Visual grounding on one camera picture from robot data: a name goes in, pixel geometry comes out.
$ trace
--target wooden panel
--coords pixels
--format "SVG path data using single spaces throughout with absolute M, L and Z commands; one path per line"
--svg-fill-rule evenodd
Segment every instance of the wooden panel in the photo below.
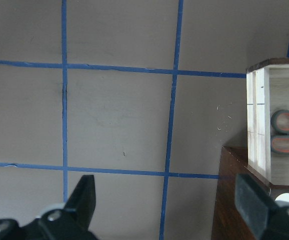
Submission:
M 282 69 L 270 70 L 270 116 L 278 110 L 289 110 L 289 77 L 283 74 Z M 289 155 L 271 153 L 271 182 L 276 185 L 289 185 Z
M 289 79 L 289 67 L 285 65 L 269 66 L 271 79 Z
M 249 67 L 247 69 L 247 73 L 264 68 L 269 65 L 276 68 L 279 68 L 279 66 L 281 66 L 281 68 L 285 68 L 286 66 L 289 68 L 289 58 L 271 58 L 264 60 L 256 65 Z
M 289 186 L 273 185 L 248 166 L 247 149 L 223 147 L 216 190 L 212 240 L 254 240 L 235 207 L 236 174 L 249 174 L 272 199 L 289 193 Z
M 246 75 L 246 104 L 254 104 L 253 72 Z
M 252 168 L 270 180 L 270 135 L 267 133 L 270 131 L 270 116 L 266 114 L 269 109 L 269 70 L 261 68 L 248 73 L 248 76 L 247 98 L 252 97 L 249 102 L 253 103 L 247 105 L 248 160 Z

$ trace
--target wooden box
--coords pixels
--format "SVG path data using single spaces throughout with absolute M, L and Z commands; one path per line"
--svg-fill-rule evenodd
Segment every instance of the wooden box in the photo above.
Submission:
M 289 110 L 289 58 L 272 58 L 246 75 L 248 164 L 274 185 L 289 185 L 289 155 L 271 152 L 272 114 Z

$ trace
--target orange scissor handle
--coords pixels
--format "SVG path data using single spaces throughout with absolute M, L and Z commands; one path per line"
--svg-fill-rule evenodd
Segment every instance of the orange scissor handle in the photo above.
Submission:
M 271 117 L 272 127 L 280 134 L 289 134 L 289 110 L 276 111 Z
M 271 150 L 277 154 L 289 154 L 289 135 L 271 136 Z

